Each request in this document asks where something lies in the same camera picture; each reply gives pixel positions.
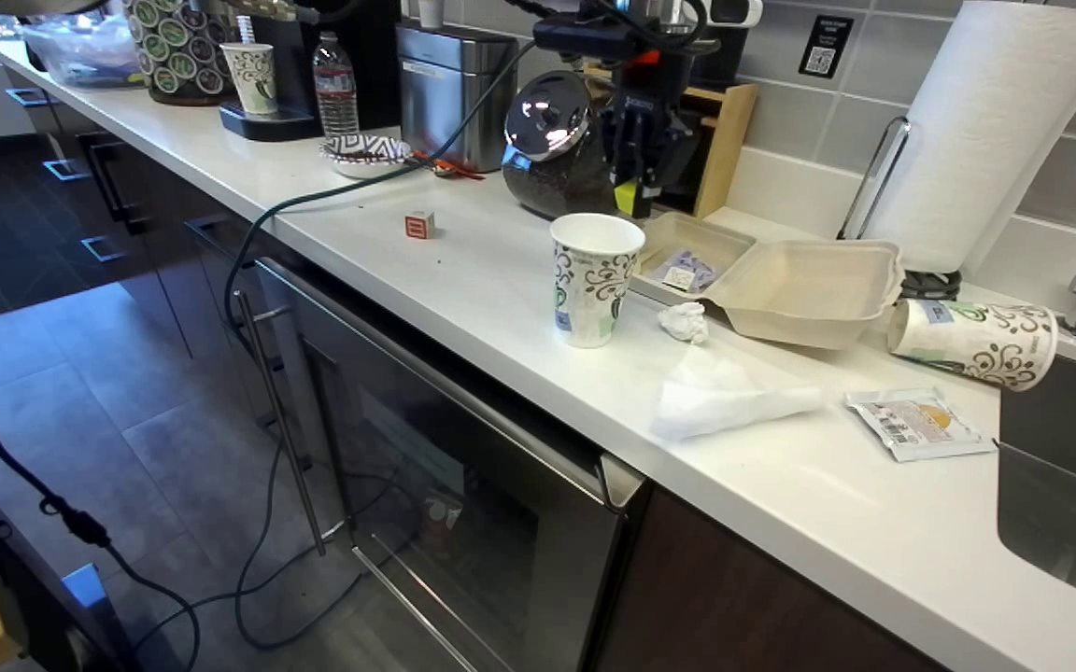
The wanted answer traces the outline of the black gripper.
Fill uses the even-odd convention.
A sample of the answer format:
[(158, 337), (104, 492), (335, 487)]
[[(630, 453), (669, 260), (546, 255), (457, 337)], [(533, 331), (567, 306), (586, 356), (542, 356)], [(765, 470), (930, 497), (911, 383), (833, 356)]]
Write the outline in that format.
[(635, 163), (663, 163), (650, 204), (684, 204), (684, 173), (700, 141), (684, 118), (693, 60), (647, 50), (630, 60), (605, 60), (609, 103), (600, 111), (614, 197), (635, 190)]

